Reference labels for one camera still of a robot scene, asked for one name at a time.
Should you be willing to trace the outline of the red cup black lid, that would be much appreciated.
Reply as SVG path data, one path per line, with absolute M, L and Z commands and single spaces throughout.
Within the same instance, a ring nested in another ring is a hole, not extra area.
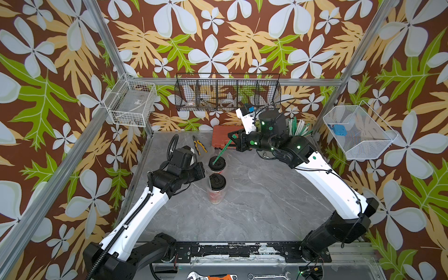
M 208 167 L 212 172 L 221 174 L 226 168 L 226 161 L 221 156 L 213 156 L 209 160 Z
M 212 204 L 221 203 L 226 194 L 226 178 L 217 173 L 210 175 L 207 193 Z

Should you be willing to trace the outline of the clear plastic carrier bag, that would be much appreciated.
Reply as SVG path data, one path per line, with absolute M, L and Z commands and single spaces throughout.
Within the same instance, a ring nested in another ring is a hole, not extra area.
M 213 155 L 208 160 L 205 174 L 207 179 L 206 192 L 213 205 L 222 202 L 227 192 L 227 169 L 228 165 L 222 156 Z

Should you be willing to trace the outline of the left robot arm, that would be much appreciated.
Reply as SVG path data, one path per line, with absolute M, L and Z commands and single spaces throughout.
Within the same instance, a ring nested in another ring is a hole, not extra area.
M 160 233 L 144 245 L 136 243 L 156 213 L 193 182 L 205 178 L 203 163 L 189 146 L 177 147 L 178 135 L 171 139 L 167 160 L 158 170 L 148 172 L 147 185 L 129 213 L 100 243 L 91 243 L 83 256 L 89 280 L 131 280 L 150 263 L 171 258 L 176 240 Z

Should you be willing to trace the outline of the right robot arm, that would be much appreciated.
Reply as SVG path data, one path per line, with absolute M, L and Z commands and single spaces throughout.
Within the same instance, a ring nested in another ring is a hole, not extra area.
M 335 209 L 328 220 L 301 241 L 299 253 L 304 260 L 315 261 L 329 246 L 350 244 L 368 231 L 378 202 L 346 184 L 305 136 L 291 136 L 283 114 L 267 110 L 256 117 L 254 106 L 244 105 L 236 110 L 236 116 L 243 129 L 227 136 L 237 151 L 272 153 L 275 159 L 308 179 Z

